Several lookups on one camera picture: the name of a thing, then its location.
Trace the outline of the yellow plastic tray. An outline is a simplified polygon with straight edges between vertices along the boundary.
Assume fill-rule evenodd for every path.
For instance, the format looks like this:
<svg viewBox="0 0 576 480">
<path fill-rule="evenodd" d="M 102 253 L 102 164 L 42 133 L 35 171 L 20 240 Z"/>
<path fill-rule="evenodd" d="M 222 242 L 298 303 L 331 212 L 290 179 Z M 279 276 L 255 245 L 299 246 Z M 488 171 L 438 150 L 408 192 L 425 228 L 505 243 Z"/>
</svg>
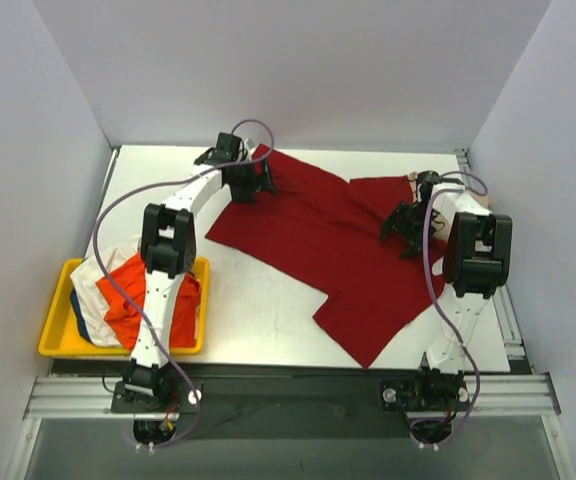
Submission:
<svg viewBox="0 0 576 480">
<path fill-rule="evenodd" d="M 169 347 L 194 355 L 204 344 L 210 263 L 197 258 L 183 280 L 174 309 Z M 135 346 L 139 316 L 103 278 L 93 259 L 65 262 L 39 340 L 46 357 L 126 356 Z"/>
</svg>

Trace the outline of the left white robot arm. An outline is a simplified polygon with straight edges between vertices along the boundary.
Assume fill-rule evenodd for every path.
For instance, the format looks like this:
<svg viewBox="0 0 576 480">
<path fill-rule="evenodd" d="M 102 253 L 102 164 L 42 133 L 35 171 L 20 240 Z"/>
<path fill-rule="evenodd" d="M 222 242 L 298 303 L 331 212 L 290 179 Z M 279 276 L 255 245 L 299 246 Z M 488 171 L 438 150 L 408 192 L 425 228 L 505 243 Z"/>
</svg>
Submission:
<svg viewBox="0 0 576 480">
<path fill-rule="evenodd" d="M 249 143 L 233 132 L 219 134 L 216 145 L 194 161 L 187 185 L 144 210 L 140 243 L 144 316 L 122 379 L 129 392 L 168 395 L 165 368 L 172 363 L 169 340 L 175 304 L 197 255 L 195 217 L 225 187 L 238 204 L 254 203 L 260 192 L 278 193 L 268 160 L 254 161 Z"/>
</svg>

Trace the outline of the orange t shirt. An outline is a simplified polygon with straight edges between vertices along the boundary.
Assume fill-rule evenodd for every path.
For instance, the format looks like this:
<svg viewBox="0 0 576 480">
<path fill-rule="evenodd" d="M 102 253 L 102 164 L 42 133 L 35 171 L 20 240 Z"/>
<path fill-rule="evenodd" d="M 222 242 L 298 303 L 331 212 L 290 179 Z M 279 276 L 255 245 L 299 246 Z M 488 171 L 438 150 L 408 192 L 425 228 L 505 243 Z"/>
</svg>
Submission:
<svg viewBox="0 0 576 480">
<path fill-rule="evenodd" d="M 110 272 L 116 283 L 140 307 L 145 300 L 145 267 L 140 255 L 136 253 L 121 267 Z M 136 309 L 127 302 L 111 285 L 107 278 L 97 282 L 109 310 L 104 320 L 114 331 L 121 346 L 132 350 L 137 342 L 141 317 Z M 197 343 L 197 313 L 202 287 L 196 277 L 189 273 L 185 276 L 174 307 L 169 346 L 171 348 L 190 348 Z"/>
</svg>

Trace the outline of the dark red t shirt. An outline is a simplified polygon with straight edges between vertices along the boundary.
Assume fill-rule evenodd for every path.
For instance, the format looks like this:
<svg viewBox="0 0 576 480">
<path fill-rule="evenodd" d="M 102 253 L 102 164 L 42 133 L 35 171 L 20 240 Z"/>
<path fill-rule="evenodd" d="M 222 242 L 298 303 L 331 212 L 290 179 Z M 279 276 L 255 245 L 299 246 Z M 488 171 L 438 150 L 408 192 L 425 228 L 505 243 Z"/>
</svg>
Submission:
<svg viewBox="0 0 576 480">
<path fill-rule="evenodd" d="M 387 216 L 412 190 L 405 176 L 346 181 L 274 151 L 277 194 L 230 202 L 207 239 L 232 247 L 326 294 L 313 318 L 361 367 L 369 367 L 431 300 L 422 260 L 404 258 Z"/>
</svg>

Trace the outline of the folded beige t shirt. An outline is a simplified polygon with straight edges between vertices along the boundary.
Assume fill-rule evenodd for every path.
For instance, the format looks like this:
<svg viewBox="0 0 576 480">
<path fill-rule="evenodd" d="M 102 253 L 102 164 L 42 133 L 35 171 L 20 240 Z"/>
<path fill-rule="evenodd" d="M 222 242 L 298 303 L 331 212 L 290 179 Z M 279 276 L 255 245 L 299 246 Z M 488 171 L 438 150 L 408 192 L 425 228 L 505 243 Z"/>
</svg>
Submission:
<svg viewBox="0 0 576 480">
<path fill-rule="evenodd" d="M 412 200 L 414 202 L 421 201 L 421 185 L 424 180 L 439 178 L 442 183 L 454 183 L 462 185 L 473 198 L 482 207 L 489 206 L 489 189 L 487 184 L 479 177 L 471 172 L 453 170 L 443 174 L 439 174 L 434 170 L 425 170 L 421 172 L 413 171 L 406 175 L 410 190 L 412 192 Z"/>
</svg>

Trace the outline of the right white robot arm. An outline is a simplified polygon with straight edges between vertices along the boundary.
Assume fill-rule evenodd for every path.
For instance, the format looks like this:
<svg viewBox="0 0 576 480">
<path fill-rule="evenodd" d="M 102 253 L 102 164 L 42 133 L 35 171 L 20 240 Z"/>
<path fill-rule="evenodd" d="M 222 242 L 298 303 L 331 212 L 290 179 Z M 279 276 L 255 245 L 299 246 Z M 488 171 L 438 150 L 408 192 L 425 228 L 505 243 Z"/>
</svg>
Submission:
<svg viewBox="0 0 576 480">
<path fill-rule="evenodd" d="M 395 233 L 405 244 L 401 257 L 422 257 L 426 286 L 441 318 L 440 333 L 424 354 L 428 367 L 458 374 L 472 363 L 468 344 L 485 306 L 507 282 L 513 222 L 483 204 L 488 189 L 463 181 L 466 172 L 427 170 L 408 177 L 413 200 L 400 202 L 382 223 L 378 240 Z M 440 276 L 442 293 L 433 286 L 430 240 L 437 226 L 447 234 Z"/>
</svg>

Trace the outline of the white t shirt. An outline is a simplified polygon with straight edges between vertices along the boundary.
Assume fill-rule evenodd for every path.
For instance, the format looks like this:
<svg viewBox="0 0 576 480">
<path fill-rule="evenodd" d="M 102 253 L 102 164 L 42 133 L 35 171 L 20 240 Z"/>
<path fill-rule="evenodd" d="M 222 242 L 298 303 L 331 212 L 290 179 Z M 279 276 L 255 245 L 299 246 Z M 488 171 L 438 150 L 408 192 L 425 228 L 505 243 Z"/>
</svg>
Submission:
<svg viewBox="0 0 576 480">
<path fill-rule="evenodd" d="M 132 236 L 101 251 L 101 260 L 106 270 L 112 272 L 121 267 L 137 253 L 139 243 L 139 238 Z M 94 253 L 87 256 L 70 274 L 72 290 L 76 291 L 91 338 L 90 344 L 102 348 L 119 347 L 120 342 L 114 331 L 104 320 L 109 306 L 97 287 L 97 282 L 103 278 Z"/>
</svg>

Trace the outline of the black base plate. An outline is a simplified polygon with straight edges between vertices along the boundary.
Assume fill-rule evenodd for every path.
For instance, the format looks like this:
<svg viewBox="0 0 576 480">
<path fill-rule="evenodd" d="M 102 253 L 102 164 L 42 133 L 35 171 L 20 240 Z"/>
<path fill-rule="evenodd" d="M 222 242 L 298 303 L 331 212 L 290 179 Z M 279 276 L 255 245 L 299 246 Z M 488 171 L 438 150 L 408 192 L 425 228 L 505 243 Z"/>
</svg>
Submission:
<svg viewBox="0 0 576 480">
<path fill-rule="evenodd" d="M 129 392 L 122 379 L 110 410 L 130 415 L 139 438 L 442 440 L 471 404 L 464 376 L 418 370 L 189 365 L 188 381 L 165 368 L 168 395 Z"/>
</svg>

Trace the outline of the navy blue t shirt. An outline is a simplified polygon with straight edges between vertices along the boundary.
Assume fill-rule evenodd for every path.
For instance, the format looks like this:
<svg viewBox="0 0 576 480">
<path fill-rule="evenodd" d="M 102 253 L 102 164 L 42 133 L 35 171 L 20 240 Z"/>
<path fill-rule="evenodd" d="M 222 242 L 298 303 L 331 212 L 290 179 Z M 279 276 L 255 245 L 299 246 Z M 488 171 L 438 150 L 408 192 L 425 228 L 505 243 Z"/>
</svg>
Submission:
<svg viewBox="0 0 576 480">
<path fill-rule="evenodd" d="M 72 290 L 70 293 L 70 304 L 71 304 L 71 308 L 72 308 L 74 316 L 75 316 L 76 327 L 77 327 L 77 332 L 78 332 L 79 337 L 82 338 L 84 341 L 90 343 L 91 338 L 89 336 L 86 321 L 85 321 L 84 316 L 82 314 L 80 302 L 78 300 L 78 297 L 77 297 L 75 290 Z"/>
</svg>

